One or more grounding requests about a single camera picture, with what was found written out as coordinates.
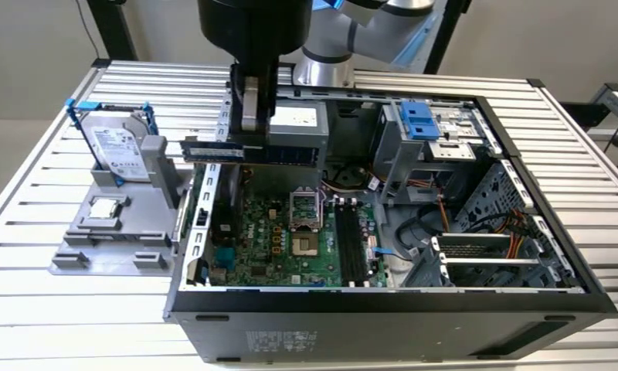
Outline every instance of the blue drive bracket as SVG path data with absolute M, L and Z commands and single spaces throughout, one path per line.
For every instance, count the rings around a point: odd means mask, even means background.
M 439 138 L 439 128 L 426 103 L 401 102 L 401 120 L 410 139 L 434 141 Z
M 146 115 L 146 124 L 147 124 L 147 131 L 151 135 L 159 135 L 157 131 L 157 123 L 155 123 L 155 115 L 153 114 L 153 107 L 151 105 L 145 102 L 143 105 L 139 108 L 135 107 L 117 107 L 111 105 L 102 104 L 101 102 L 91 102 L 87 100 L 83 100 L 74 104 L 74 99 L 69 98 L 65 100 L 63 103 L 63 108 L 65 112 L 69 115 L 70 121 L 73 121 L 73 126 L 74 128 L 79 131 L 82 134 L 82 139 L 85 143 L 89 146 L 89 152 L 91 152 L 93 160 L 95 161 L 95 169 L 102 170 L 101 167 L 101 162 L 98 161 L 97 155 L 93 152 L 93 148 L 89 145 L 89 140 L 86 138 L 86 133 L 82 130 L 82 124 L 79 123 L 78 119 L 78 112 L 90 112 L 90 111 L 126 111 L 126 112 L 133 112 L 134 110 L 139 109 Z M 115 177 L 115 184 L 117 186 L 121 186 L 125 182 L 125 180 L 114 174 Z

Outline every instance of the floor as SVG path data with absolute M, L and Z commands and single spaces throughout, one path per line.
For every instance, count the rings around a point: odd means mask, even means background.
M 0 120 L 0 192 L 37 144 L 50 121 Z

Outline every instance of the chip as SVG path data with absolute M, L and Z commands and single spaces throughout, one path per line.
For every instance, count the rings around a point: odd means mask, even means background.
M 251 276 L 265 276 L 266 274 L 266 267 L 251 267 Z

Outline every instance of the connector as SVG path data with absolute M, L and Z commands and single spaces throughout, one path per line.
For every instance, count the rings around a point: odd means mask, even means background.
M 197 226 L 205 226 L 207 221 L 207 211 L 201 208 L 197 215 Z

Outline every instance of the wall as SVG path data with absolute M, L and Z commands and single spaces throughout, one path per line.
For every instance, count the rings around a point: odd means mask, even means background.
M 94 58 L 73 0 L 0 0 L 0 118 L 51 119 Z
M 125 15 L 141 60 L 231 60 L 202 37 L 195 0 L 129 0 Z M 50 119 L 93 58 L 73 0 L 0 0 L 0 118 Z M 559 99 L 589 99 L 618 81 L 618 0 L 474 0 L 439 72 L 538 77 Z
M 561 100 L 618 82 L 618 0 L 473 0 L 439 73 L 537 77 Z

